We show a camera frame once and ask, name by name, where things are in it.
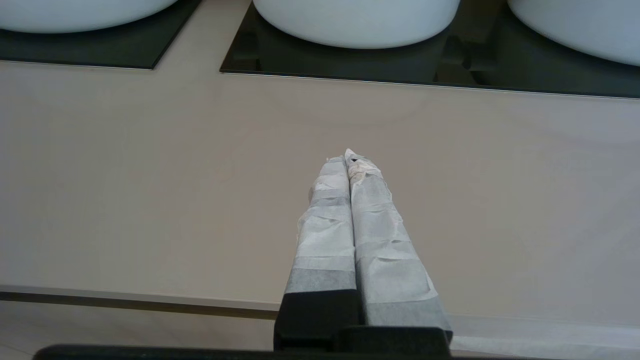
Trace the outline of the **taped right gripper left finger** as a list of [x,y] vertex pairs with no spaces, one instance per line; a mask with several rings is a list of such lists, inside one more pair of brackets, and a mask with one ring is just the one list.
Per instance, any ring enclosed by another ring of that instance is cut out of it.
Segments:
[[298,221],[297,248],[278,316],[275,351],[333,349],[334,337],[361,324],[354,226],[345,157],[329,158]]

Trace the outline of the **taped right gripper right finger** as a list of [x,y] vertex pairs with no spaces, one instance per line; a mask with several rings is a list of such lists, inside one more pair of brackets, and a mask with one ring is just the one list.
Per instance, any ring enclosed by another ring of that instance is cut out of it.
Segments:
[[350,184],[355,265],[365,323],[375,327],[453,329],[420,260],[381,170],[345,151]]

